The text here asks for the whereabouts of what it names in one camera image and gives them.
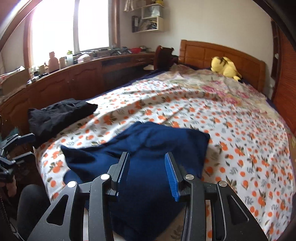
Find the orange print bed sheet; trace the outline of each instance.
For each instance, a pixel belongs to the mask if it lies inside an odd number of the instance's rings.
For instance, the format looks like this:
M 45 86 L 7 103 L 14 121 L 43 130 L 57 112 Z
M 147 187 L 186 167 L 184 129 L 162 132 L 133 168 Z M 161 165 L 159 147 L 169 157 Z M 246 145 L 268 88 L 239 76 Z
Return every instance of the orange print bed sheet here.
M 288 138 L 281 117 L 253 87 L 209 70 L 174 65 L 168 72 L 88 102 L 98 104 L 93 115 L 35 150 L 51 201 L 64 187 L 63 176 L 69 169 L 61 145 L 97 146 L 136 121 L 153 121 L 209 133 L 202 180 L 225 180 L 269 240 L 276 240 L 287 227 L 294 194 Z M 211 240 L 209 213 L 207 236 Z M 181 213 L 157 240 L 177 240 L 183 221 Z

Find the window pane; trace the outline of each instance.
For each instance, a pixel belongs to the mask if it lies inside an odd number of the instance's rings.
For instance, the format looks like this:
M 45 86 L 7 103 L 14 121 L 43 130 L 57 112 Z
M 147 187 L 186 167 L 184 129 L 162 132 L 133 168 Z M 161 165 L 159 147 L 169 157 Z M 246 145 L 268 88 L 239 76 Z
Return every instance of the window pane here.
M 55 57 L 74 52 L 73 14 L 75 0 L 43 0 L 32 18 L 32 60 L 35 65 L 48 62 L 49 53 Z
M 78 39 L 80 51 L 109 47 L 108 0 L 80 0 Z

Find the wooden wardrobe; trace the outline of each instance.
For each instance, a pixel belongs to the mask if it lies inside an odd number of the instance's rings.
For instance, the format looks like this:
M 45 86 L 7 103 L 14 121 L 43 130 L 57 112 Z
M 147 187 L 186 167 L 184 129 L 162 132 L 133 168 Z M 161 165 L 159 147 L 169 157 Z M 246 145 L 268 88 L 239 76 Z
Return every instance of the wooden wardrobe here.
M 274 50 L 278 47 L 278 51 L 274 52 L 278 52 L 279 57 L 278 66 L 273 65 L 273 70 L 277 71 L 272 100 L 291 132 L 296 135 L 296 51 L 278 26 L 273 31 L 273 37 Z

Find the bed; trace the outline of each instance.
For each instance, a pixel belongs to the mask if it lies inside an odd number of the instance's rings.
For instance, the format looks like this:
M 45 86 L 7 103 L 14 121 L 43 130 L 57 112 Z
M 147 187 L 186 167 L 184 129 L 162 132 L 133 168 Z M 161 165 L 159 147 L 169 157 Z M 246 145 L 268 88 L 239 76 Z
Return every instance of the bed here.
M 249 84 L 207 70 L 214 56 L 231 59 Z M 264 81 L 263 61 L 225 46 L 182 40 L 178 65 L 88 100 L 98 104 L 92 115 L 35 150 L 36 164 L 50 200 L 65 186 L 63 176 L 69 170 L 61 145 L 98 146 L 136 121 L 199 129 L 211 136 L 202 180 L 225 180 L 267 238 L 276 240 L 290 222 L 295 184 L 289 130 L 260 93 Z M 183 221 L 184 211 L 157 240 L 179 240 Z M 207 202 L 207 239 L 211 238 Z

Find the wooden chair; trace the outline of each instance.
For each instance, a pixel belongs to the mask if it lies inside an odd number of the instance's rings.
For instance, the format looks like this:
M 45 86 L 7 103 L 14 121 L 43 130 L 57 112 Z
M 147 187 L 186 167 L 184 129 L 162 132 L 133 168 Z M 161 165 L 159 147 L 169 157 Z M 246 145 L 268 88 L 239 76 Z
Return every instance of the wooden chair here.
M 171 67 L 176 61 L 176 58 L 172 55 L 173 51 L 174 48 L 164 48 L 159 45 L 154 55 L 154 70 Z

